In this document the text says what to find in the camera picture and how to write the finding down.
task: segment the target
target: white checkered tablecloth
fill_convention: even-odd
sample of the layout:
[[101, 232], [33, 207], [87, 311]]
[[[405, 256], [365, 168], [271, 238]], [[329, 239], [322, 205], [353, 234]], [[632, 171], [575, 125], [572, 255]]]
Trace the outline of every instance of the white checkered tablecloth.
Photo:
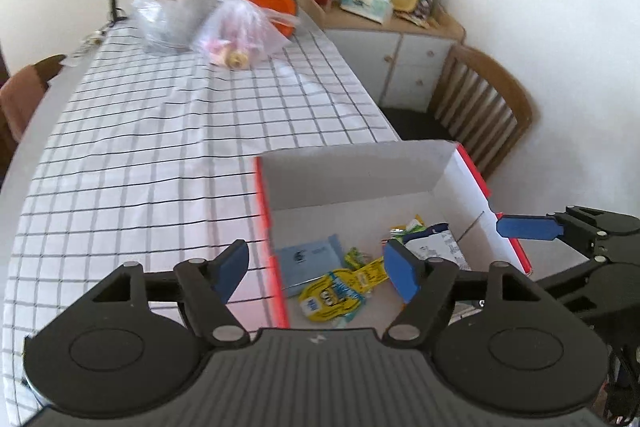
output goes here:
[[[12, 425], [38, 408], [21, 383], [24, 337], [125, 261], [171, 270], [245, 239], [250, 271], [229, 308], [248, 330], [271, 325], [253, 156], [396, 139], [334, 45], [303, 21], [251, 71], [150, 55], [134, 28], [111, 32], [52, 130], [18, 224], [2, 325]], [[175, 305], [152, 307], [179, 320]]]

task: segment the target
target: silver screw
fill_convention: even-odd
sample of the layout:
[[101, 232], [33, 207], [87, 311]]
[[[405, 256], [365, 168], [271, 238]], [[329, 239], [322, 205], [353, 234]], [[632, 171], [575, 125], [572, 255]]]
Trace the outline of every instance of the silver screw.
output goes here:
[[414, 341], [420, 336], [420, 330], [411, 324], [396, 324], [389, 328], [389, 336], [396, 341]]
[[213, 338], [219, 342], [235, 342], [244, 336], [244, 330], [239, 326], [232, 324], [218, 326], [213, 330]]

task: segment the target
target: clear plastic bag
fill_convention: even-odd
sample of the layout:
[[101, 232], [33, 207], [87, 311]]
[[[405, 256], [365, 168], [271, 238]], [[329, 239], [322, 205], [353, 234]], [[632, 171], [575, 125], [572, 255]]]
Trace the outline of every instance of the clear plastic bag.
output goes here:
[[227, 0], [202, 25], [194, 49], [211, 64], [251, 68], [289, 43], [271, 21], [296, 26], [299, 19], [247, 0]]
[[190, 49], [196, 31], [224, 0], [133, 0], [134, 17], [150, 51]]

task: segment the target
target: blue packet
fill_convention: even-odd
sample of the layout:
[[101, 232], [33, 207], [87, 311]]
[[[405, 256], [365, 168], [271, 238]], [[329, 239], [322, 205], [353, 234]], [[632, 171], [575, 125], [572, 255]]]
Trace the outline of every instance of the blue packet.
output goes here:
[[298, 295], [311, 281], [341, 268], [344, 256], [336, 234], [323, 241], [281, 248], [275, 254], [286, 297]]

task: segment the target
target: chair seat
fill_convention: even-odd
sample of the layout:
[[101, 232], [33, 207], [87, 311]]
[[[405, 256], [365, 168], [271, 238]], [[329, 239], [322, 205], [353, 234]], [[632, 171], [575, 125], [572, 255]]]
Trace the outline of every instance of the chair seat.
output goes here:
[[402, 140], [451, 140], [454, 138], [430, 114], [409, 109], [380, 108]]

